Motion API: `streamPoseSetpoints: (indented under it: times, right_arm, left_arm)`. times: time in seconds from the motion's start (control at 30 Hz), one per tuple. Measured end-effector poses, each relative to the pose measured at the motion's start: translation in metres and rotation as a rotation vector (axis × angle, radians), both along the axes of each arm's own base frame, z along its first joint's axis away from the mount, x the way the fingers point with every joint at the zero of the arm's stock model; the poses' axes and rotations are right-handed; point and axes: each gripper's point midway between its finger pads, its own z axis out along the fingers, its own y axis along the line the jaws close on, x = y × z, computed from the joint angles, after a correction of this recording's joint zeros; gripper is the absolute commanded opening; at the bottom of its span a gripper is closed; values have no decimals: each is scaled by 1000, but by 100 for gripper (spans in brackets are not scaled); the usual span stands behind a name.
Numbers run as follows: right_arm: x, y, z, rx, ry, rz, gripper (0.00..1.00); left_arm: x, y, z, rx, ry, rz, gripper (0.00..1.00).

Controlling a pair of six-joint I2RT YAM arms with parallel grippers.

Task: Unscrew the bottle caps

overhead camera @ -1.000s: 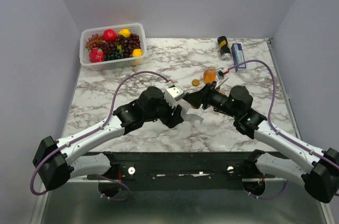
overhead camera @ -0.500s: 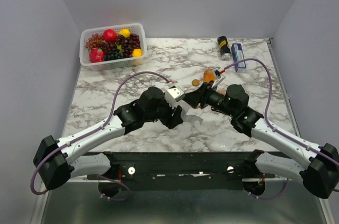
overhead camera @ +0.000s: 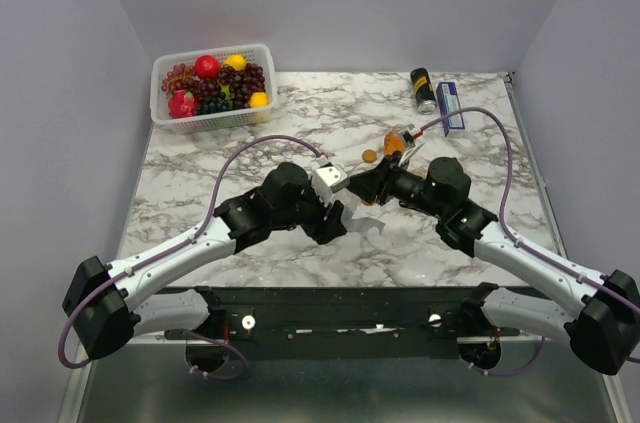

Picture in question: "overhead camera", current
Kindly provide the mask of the clear bottle black cap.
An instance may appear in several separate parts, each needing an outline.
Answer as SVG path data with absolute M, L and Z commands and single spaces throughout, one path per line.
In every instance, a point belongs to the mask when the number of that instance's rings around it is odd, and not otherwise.
M 360 206 L 360 198 L 346 189 L 337 193 L 337 199 L 343 204 L 341 224 L 348 233 L 367 233 L 370 230 L 381 232 L 385 223 L 372 217 L 357 217 L 356 212 Z

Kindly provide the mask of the orange juice bottle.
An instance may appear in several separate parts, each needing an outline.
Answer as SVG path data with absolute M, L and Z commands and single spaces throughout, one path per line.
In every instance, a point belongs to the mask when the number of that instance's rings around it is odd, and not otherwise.
M 421 180 L 425 180 L 426 179 L 426 172 L 425 171 L 414 170 L 414 171 L 412 171 L 412 174 L 414 176 L 418 177 Z
M 395 152 L 403 153 L 406 150 L 406 143 L 402 134 L 403 134 L 403 127 L 396 125 L 384 136 L 384 140 L 383 140 L 384 155 L 391 156 Z

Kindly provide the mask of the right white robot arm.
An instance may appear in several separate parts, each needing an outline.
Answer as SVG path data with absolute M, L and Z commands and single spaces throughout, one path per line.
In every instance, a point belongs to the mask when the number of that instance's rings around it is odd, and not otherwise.
M 639 343 L 639 288 L 621 270 L 604 274 L 573 263 L 514 233 L 469 197 L 471 180 L 455 158 L 439 157 L 425 177 L 404 169 L 398 155 L 351 177 L 348 189 L 367 203 L 397 199 L 436 219 L 450 248 L 493 264 L 541 292 L 518 297 L 500 288 L 464 305 L 460 322 L 480 335 L 496 326 L 569 346 L 589 368 L 615 375 Z

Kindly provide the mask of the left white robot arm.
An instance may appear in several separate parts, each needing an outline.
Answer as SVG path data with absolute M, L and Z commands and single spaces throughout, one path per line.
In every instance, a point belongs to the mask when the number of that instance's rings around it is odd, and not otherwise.
M 90 360 L 115 353 L 135 334 L 168 329 L 170 318 L 201 338 L 214 336 L 222 315 L 199 293 L 189 297 L 186 315 L 174 304 L 143 306 L 177 279 L 262 243 L 275 231 L 300 227 L 318 244 L 344 235 L 345 207 L 332 198 L 348 183 L 338 165 L 307 173 L 281 163 L 261 185 L 225 200 L 202 222 L 150 250 L 110 263 L 96 256 L 85 259 L 62 302 L 63 332 L 76 333 Z

